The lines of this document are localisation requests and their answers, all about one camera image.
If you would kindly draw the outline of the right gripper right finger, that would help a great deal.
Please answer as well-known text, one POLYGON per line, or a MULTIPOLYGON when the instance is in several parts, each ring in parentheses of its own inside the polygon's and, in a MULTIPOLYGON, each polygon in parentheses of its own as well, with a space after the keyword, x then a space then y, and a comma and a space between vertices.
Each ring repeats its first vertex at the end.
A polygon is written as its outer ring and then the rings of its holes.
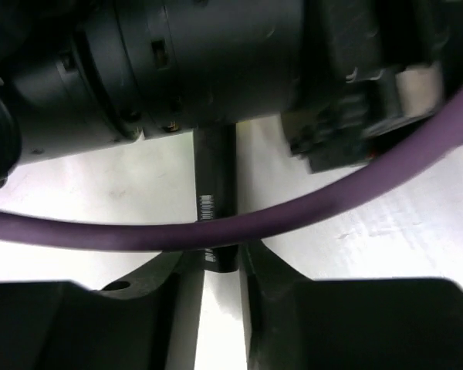
POLYGON ((296 285, 308 281, 262 241, 243 244, 238 272, 248 369, 305 369, 296 285))

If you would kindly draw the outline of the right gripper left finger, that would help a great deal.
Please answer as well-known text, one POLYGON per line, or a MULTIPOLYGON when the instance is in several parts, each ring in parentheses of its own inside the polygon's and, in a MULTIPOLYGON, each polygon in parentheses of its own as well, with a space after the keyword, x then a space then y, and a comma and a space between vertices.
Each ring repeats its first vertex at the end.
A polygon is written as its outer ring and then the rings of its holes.
POLYGON ((145 300, 151 369, 192 369, 204 285, 204 253, 164 252, 99 292, 125 301, 145 300))

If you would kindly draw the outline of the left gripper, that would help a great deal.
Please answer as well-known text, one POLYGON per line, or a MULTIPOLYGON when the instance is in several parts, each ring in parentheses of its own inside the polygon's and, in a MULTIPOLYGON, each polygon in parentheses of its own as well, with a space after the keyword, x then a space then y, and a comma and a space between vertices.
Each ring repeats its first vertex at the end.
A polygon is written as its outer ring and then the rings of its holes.
POLYGON ((0 1, 0 187, 20 165, 279 114, 313 172, 463 85, 463 1, 0 1))

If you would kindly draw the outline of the yellow black highlighter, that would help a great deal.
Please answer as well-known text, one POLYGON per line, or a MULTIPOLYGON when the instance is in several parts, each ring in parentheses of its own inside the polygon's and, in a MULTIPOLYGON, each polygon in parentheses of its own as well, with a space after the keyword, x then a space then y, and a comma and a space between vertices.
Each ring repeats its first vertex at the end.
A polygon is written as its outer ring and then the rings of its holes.
POLYGON ((194 179, 199 221, 237 214, 237 156, 234 125, 193 132, 194 179))

